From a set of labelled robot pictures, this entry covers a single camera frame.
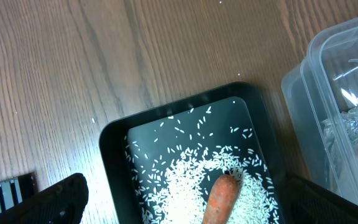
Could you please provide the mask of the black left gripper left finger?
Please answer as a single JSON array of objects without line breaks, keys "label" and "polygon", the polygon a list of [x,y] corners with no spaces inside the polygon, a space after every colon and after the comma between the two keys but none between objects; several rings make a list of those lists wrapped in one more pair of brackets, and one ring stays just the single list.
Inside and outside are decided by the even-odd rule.
[{"label": "black left gripper left finger", "polygon": [[88,203],[85,177],[75,173],[0,214],[0,223],[80,223]]}]

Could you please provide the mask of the white rice pile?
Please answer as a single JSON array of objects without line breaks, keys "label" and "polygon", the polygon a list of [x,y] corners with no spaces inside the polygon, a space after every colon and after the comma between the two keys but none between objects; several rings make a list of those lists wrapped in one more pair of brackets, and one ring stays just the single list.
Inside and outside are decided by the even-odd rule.
[{"label": "white rice pile", "polygon": [[202,106],[136,128],[124,136],[143,223],[200,223],[214,181],[239,183],[230,223],[280,223],[273,180],[246,108]]}]

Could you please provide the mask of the orange carrot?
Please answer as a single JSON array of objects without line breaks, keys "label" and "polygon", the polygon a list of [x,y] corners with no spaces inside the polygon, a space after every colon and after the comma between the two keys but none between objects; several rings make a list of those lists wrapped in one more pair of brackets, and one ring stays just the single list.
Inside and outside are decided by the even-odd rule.
[{"label": "orange carrot", "polygon": [[239,195],[239,184],[230,175],[221,175],[214,183],[202,224],[225,224],[228,222]]}]

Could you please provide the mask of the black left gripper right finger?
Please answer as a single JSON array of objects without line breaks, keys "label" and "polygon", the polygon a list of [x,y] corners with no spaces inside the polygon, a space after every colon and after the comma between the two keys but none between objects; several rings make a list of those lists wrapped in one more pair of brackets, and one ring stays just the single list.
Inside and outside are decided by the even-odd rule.
[{"label": "black left gripper right finger", "polygon": [[358,205],[297,175],[280,184],[285,223],[358,224]]}]

